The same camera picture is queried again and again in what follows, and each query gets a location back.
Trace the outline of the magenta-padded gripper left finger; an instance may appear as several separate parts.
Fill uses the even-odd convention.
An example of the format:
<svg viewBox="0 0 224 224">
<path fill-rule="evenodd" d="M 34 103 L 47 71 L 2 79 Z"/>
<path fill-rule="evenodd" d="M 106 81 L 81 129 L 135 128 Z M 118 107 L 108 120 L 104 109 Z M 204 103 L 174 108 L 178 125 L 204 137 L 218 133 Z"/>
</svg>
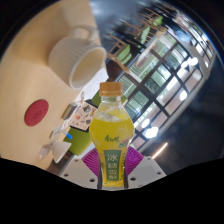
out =
<svg viewBox="0 0 224 224">
<path fill-rule="evenodd" d="M 80 156 L 71 158 L 60 176 L 84 188 L 101 187 L 101 167 L 98 152 L 95 148 Z"/>
</svg>

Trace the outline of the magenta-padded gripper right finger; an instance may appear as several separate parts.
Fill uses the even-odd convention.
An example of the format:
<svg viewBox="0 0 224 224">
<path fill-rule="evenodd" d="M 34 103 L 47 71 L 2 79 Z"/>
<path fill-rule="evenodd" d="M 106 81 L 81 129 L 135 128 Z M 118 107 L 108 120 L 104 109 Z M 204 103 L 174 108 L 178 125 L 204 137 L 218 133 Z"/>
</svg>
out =
<svg viewBox="0 0 224 224">
<path fill-rule="evenodd" d="M 128 189 L 143 187 L 166 176 L 152 157 L 143 156 L 133 147 L 128 148 L 125 173 Z"/>
</svg>

